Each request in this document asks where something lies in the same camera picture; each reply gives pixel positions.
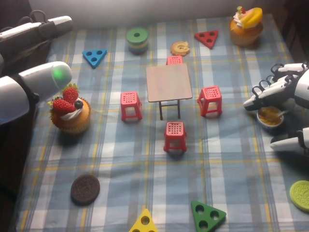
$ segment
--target black hole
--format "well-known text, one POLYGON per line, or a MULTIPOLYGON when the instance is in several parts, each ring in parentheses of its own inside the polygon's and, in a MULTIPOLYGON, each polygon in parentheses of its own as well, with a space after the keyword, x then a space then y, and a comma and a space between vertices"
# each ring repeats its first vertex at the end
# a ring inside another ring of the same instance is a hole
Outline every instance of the black hole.
POLYGON ((198 226, 199 226, 203 231, 205 231, 205 230, 207 230, 207 228, 208 228, 208 223, 207 223, 207 221, 200 221, 199 224, 198 224, 198 226))
POLYGON ((149 217, 147 216, 143 216, 140 221, 143 225, 148 225, 150 222, 149 217))
POLYGON ((204 213, 204 207, 202 205, 197 205, 195 207, 195 211, 198 213, 198 214, 203 214, 204 213))
POLYGON ((217 211, 211 211, 211 218, 214 220, 219 219, 219 213, 217 211))

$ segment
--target bowl of yellow food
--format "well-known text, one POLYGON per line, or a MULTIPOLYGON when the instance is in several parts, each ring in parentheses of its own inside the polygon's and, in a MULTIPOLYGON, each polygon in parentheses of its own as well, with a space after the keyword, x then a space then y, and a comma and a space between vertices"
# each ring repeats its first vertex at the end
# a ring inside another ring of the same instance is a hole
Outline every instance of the bowl of yellow food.
POLYGON ((283 123, 284 117, 283 115, 278 116, 281 113, 276 107, 270 106, 261 108, 256 113, 257 120, 267 129, 277 128, 283 123))

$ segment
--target blueberry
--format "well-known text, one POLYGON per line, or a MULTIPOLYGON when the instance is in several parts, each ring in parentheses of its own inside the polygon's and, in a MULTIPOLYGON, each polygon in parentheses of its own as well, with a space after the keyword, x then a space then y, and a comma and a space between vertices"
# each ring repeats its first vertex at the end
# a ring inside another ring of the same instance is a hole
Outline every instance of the blueberry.
POLYGON ((80 100, 78 100, 78 101, 76 101, 75 103, 74 103, 74 106, 75 106, 75 108, 76 109, 82 109, 82 107, 83 107, 83 102, 82 101, 80 101, 80 100))

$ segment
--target cupcake base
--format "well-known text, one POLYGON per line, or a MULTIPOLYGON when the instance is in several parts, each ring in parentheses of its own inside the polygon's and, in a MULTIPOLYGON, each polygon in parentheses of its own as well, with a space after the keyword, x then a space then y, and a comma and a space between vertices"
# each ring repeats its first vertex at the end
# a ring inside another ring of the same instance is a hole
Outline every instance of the cupcake base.
POLYGON ((263 31, 263 24, 258 23, 254 28, 243 29, 236 26, 236 22, 232 20, 230 22, 231 28, 235 28, 230 31, 231 41, 238 46, 247 47, 256 42, 263 31))
POLYGON ((80 98, 84 104, 84 109, 76 118, 64 121, 58 115, 52 115, 52 123, 61 131, 69 134, 83 133, 90 125, 91 107, 90 104, 83 98, 80 98))

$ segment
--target dark brown cookie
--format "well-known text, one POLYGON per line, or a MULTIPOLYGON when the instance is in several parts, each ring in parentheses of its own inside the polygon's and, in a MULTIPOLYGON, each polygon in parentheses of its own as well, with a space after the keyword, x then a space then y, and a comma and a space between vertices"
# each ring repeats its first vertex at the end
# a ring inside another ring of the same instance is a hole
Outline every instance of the dark brown cookie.
POLYGON ((78 205, 91 204, 100 192, 100 183, 92 175, 81 175, 72 184, 71 198, 78 205))

